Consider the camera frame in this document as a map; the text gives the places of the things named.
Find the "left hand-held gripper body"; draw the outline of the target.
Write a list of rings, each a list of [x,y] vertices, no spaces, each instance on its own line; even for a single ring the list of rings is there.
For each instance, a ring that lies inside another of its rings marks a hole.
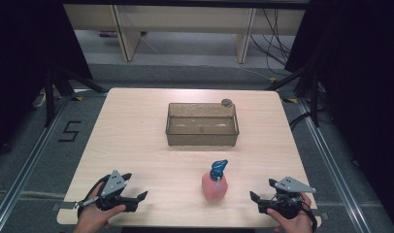
[[[86,196],[76,203],[79,213],[90,204],[95,204],[98,209],[107,211],[113,207],[124,205],[125,212],[135,213],[138,204],[131,203],[132,198],[122,197],[121,193],[126,187],[126,182],[122,182],[121,174],[118,170],[113,170],[109,175],[101,178],[86,194]]]

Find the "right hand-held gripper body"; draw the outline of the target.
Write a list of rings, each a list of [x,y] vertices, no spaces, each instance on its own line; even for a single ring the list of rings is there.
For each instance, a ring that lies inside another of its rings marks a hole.
[[[287,219],[296,217],[303,208],[302,193],[316,193],[314,187],[291,177],[285,177],[278,181],[276,187],[273,188],[276,190],[276,194],[271,200],[262,199],[263,203],[258,205],[258,211],[261,214],[266,214],[268,209],[273,209]]]

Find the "person's right hand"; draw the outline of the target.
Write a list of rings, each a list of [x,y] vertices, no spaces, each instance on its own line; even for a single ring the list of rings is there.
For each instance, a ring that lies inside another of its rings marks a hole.
[[[285,218],[273,209],[268,209],[267,214],[279,224],[274,228],[275,233],[312,233],[312,220],[302,210],[292,219]]]

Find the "person's left hand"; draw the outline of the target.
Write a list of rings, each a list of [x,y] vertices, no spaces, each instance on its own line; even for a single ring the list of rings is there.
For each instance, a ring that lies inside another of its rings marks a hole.
[[[124,205],[119,205],[102,211],[95,204],[90,204],[81,212],[73,233],[96,233],[102,227],[108,228],[109,219],[123,213],[125,209]]]

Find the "pink soap bottle blue pump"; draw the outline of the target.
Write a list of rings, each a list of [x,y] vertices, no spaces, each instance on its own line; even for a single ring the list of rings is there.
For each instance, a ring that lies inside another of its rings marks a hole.
[[[208,201],[222,199],[228,189],[228,183],[224,175],[224,170],[228,164],[227,159],[215,161],[211,170],[202,177],[202,188],[205,198]]]

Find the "clear brown plastic bin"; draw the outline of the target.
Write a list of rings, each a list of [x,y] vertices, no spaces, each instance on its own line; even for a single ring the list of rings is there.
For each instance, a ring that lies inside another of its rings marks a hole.
[[[169,146],[234,147],[240,134],[236,107],[170,103],[165,132]]]

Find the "black metal stand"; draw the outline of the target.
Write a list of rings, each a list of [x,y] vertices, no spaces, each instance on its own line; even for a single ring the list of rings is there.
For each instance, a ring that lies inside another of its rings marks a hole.
[[[72,97],[75,93],[69,81],[74,80],[83,84],[91,90],[99,93],[107,93],[108,90],[94,83],[91,79],[86,79],[70,69],[50,65],[45,74],[45,94],[46,94],[46,123],[49,126],[55,117],[53,88],[56,87],[61,96]]]
[[[267,90],[276,91],[296,79],[298,79],[298,82],[294,94],[297,97],[304,97],[308,92],[311,94],[311,108],[308,112],[302,114],[301,117],[310,117],[314,126],[318,127],[318,76],[316,72],[313,72],[309,68],[301,68],[281,81],[273,83],[271,86],[267,87]]]

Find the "black curtain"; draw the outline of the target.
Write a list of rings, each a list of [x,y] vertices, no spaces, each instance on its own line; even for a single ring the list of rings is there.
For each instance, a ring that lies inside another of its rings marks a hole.
[[[0,0],[0,150],[58,66],[91,73],[59,0]]]
[[[288,71],[303,67],[336,18],[319,64],[330,112],[394,224],[394,0],[307,0]]]

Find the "light wooden bench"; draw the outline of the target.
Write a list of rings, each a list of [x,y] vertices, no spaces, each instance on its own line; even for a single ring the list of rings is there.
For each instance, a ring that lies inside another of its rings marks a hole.
[[[66,4],[76,30],[114,31],[124,61],[130,61],[142,32],[223,33],[234,38],[237,60],[246,61],[251,35],[295,36],[303,10]]]

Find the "silver floor rail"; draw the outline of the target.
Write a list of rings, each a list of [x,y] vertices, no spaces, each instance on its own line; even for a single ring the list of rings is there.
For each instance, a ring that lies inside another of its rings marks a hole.
[[[345,206],[345,210],[353,224],[357,233],[373,233],[371,227],[368,224],[360,206],[358,205],[354,195],[351,192],[335,158],[330,151],[320,129],[314,124],[311,113],[312,110],[308,106],[307,101],[300,99],[298,101],[300,111],[306,114],[306,123],[312,134],[313,140],[320,152],[320,155],[324,161],[324,164],[330,174],[330,177],[337,189],[340,198]]]
[[[16,205],[16,201],[19,198],[20,193],[23,191],[23,188],[28,182],[33,170],[42,156],[43,151],[49,142],[49,138],[51,137],[52,132],[57,125],[57,122],[59,121],[64,109],[68,106],[70,101],[70,97],[62,97],[59,100],[57,109],[54,111],[54,117],[52,121],[48,126],[44,127],[38,138],[38,141],[34,145],[32,151],[29,153],[25,163],[21,167],[21,170],[16,175],[16,179],[4,195],[4,198],[0,203],[0,232],[6,224],[14,206]]]

